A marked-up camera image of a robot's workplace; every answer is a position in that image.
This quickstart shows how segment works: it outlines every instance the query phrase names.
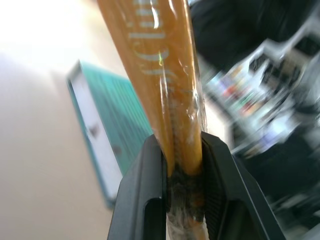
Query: plastic wrapping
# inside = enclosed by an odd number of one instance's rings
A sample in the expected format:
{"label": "plastic wrapping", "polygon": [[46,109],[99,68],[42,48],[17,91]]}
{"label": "plastic wrapping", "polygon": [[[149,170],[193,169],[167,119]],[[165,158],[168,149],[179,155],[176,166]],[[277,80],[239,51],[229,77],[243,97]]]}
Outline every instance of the plastic wrapping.
{"label": "plastic wrapping", "polygon": [[103,18],[167,161],[172,240],[205,239],[198,81],[186,0],[99,0]]}

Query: white wall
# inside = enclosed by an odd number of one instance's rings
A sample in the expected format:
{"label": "white wall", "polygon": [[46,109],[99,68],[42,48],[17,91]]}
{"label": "white wall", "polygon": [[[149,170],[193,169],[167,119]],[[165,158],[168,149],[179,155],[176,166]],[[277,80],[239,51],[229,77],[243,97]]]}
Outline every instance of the white wall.
{"label": "white wall", "polygon": [[98,9],[0,0],[0,239],[105,240],[111,221],[65,75],[126,75]]}

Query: book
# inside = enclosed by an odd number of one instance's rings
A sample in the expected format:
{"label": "book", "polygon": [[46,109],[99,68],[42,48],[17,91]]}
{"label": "book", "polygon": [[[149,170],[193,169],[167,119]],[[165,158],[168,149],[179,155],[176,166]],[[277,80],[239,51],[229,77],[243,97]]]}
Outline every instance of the book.
{"label": "book", "polygon": [[68,87],[107,203],[152,129],[130,81],[78,62]]}

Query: white surface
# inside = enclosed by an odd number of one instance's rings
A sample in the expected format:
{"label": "white surface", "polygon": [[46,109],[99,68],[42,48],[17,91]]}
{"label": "white surface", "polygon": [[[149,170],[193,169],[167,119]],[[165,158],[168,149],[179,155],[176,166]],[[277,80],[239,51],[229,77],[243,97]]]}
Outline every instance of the white surface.
{"label": "white surface", "polygon": [[89,90],[88,83],[85,76],[79,73],[71,81],[71,84],[85,127],[87,129],[92,127],[97,129],[95,137],[89,132],[87,135],[95,154],[99,174],[105,185],[105,191],[109,198],[116,199],[122,174]]}
{"label": "white surface", "polygon": [[126,76],[91,1],[0,0],[0,239],[106,240],[107,209],[66,84],[78,59]]}

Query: black object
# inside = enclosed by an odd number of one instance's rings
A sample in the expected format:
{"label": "black object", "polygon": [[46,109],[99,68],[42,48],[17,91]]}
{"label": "black object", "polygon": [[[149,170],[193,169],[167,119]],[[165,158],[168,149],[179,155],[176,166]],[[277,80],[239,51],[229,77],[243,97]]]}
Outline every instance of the black object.
{"label": "black object", "polygon": [[[318,3],[319,0],[198,1],[190,10],[196,50],[218,71],[228,71],[265,39],[281,43],[291,38]],[[313,45],[312,49],[306,46],[306,50],[313,53]]]}
{"label": "black object", "polygon": [[320,51],[320,39],[310,34],[302,38],[294,48],[308,57],[314,57]]}
{"label": "black object", "polygon": [[319,155],[305,140],[305,133],[303,127],[298,127],[285,142],[242,161],[263,193],[274,201],[299,194],[319,182]]}
{"label": "black object", "polygon": [[[255,61],[256,60],[253,60],[250,65],[254,66]],[[276,95],[282,89],[290,91],[290,88],[292,88],[300,78],[301,72],[301,68],[288,58],[282,60],[280,64],[275,64],[270,60],[264,70],[262,83],[274,89],[273,95]]]}
{"label": "black object", "polygon": [[249,70],[251,70],[252,72],[255,73],[257,70],[259,70],[259,68],[262,66],[262,64],[265,63],[266,60],[268,60],[268,57],[263,53],[258,58],[254,59],[254,60],[252,60],[252,62],[250,62]]}
{"label": "black object", "polygon": [[[202,133],[205,218],[211,240],[285,240],[257,182],[218,137]],[[166,161],[149,137],[123,177],[108,240],[166,239]]]}

